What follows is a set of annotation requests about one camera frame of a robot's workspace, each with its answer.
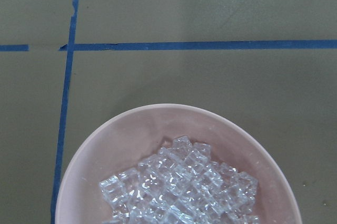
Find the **clear ice cubes pile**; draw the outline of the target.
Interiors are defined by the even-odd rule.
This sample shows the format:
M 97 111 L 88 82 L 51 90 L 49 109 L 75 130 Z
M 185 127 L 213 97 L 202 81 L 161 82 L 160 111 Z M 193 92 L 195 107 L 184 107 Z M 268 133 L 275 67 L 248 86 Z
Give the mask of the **clear ice cubes pile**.
M 101 181 L 110 223 L 260 223 L 253 214 L 258 181 L 224 162 L 211 146 L 173 140 L 136 167 Z

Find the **pink bowl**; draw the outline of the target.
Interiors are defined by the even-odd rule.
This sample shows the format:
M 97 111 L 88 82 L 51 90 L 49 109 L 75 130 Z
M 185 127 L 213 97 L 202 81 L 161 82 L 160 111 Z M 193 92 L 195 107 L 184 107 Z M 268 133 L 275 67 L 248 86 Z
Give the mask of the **pink bowl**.
M 72 157 L 58 193 L 56 223 L 101 223 L 111 209 L 98 183 L 128 169 L 169 140 L 187 135 L 212 146 L 212 156 L 259 181 L 254 213 L 262 223 L 301 223 L 294 194 L 279 166 L 247 132 L 206 110 L 153 104 L 126 111 L 96 129 Z

